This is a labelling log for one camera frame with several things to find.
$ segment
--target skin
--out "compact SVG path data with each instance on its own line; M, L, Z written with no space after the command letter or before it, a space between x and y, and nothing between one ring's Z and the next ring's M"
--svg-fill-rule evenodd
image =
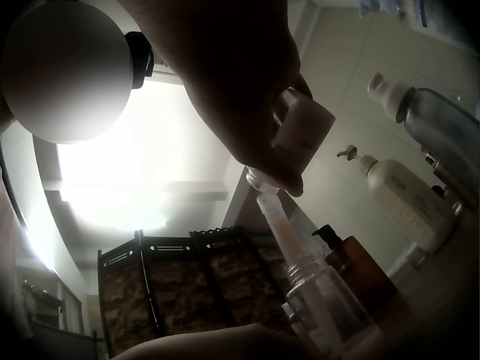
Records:
M258 324L147 341L114 360L320 360L296 338Z
M287 0L120 0L152 47L182 79L192 104L241 163L302 194L301 175L271 148L289 86L312 97L299 74Z

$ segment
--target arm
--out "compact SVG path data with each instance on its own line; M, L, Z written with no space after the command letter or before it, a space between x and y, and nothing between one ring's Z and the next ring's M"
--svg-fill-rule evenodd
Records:
M232 155L300 195L300 174L270 145L279 94L293 86L311 97L288 32L287 1L120 3L182 79L197 112Z

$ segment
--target black pump nozzle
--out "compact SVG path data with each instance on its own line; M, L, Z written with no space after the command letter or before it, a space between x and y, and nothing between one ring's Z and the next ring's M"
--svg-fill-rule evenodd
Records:
M342 239L335 233L330 225L323 225L317 231L312 233L312 236L319 235L325 241L328 247L333 250L342 243Z

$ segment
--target bathroom counter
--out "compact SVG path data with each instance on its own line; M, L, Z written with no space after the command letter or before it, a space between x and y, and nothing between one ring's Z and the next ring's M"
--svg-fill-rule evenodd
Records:
M407 263L391 280L411 310L401 320L392 313L379 323L395 349L389 359L411 359L412 354L428 359L434 351L465 349L470 343L478 355L478 211L465 211L436 254L427 256L416 268Z

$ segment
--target pump dispenser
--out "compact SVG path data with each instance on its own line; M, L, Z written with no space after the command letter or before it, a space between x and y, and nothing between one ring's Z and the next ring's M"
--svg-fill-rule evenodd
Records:
M367 313L374 319L381 317L383 308L398 292L370 254L353 236L342 241L329 224L312 235L319 235L332 250L325 262L338 272Z
M445 242L455 221L451 207L407 167L392 159L359 157L353 145L337 156L360 160L373 198L423 251L435 252Z

